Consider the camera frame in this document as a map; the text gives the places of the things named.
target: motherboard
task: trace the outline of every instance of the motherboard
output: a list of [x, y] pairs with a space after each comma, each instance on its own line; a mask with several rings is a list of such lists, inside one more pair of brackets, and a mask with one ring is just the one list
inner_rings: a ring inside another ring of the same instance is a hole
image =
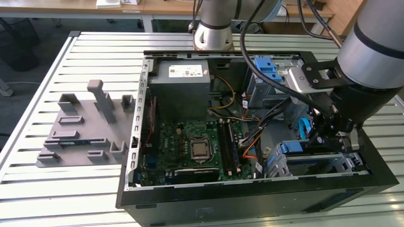
[[145, 186], [252, 178], [241, 163], [237, 141], [244, 137], [238, 121], [164, 123], [158, 152], [145, 155]]

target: blue plastic bracket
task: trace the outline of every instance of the blue plastic bracket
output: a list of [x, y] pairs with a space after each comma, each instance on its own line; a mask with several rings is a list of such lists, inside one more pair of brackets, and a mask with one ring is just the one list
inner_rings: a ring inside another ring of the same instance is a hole
[[253, 60], [257, 69], [269, 79], [273, 79], [276, 82], [281, 82], [284, 80], [277, 74], [276, 65], [272, 63], [269, 57], [256, 57]]

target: wooden table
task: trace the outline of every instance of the wooden table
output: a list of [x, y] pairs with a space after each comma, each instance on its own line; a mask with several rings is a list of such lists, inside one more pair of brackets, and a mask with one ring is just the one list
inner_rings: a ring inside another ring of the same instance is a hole
[[[1, 0], [0, 17], [33, 18], [90, 18], [90, 19], [141, 19], [144, 31], [153, 32], [153, 19], [192, 19], [192, 0], [141, 0], [137, 6], [122, 4], [120, 8], [96, 9], [96, 0]], [[297, 7], [286, 5], [289, 22], [300, 22]], [[302, 9], [305, 21], [316, 23], [312, 32], [322, 31], [321, 25], [309, 9]], [[324, 20], [333, 17], [325, 6], [318, 11]], [[284, 22], [285, 16], [277, 15], [273, 22]]]

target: metal table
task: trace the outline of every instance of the metal table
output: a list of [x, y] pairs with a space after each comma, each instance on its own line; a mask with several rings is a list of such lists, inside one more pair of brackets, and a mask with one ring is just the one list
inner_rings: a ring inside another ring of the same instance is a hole
[[[233, 36], [238, 50], [238, 35]], [[312, 51], [330, 60], [337, 48], [305, 35], [248, 35], [249, 50]], [[144, 50], [192, 50], [189, 34], [92, 33], [68, 37], [26, 111], [0, 153], [0, 226], [133, 227], [124, 210], [114, 208], [120, 165], [37, 168], [36, 156], [56, 119], [61, 93], [93, 99], [85, 86], [104, 81], [112, 98], [136, 98]], [[370, 226], [404, 225], [404, 115], [394, 98], [365, 122], [365, 131], [402, 183], [382, 193], [361, 197], [325, 213], [289, 215], [214, 223], [220, 226]]]

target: green motherboard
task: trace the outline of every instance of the green motherboard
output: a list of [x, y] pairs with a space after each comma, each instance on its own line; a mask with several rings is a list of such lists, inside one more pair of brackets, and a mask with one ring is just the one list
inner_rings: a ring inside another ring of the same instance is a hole
[[[174, 184], [169, 181], [170, 170], [192, 168], [218, 169], [217, 181], [252, 178], [249, 162], [240, 160], [236, 174], [224, 169], [220, 150], [218, 122], [178, 122], [161, 124], [158, 152], [145, 157], [148, 168], [142, 171], [145, 186]], [[238, 121], [229, 123], [234, 142], [242, 138]]]

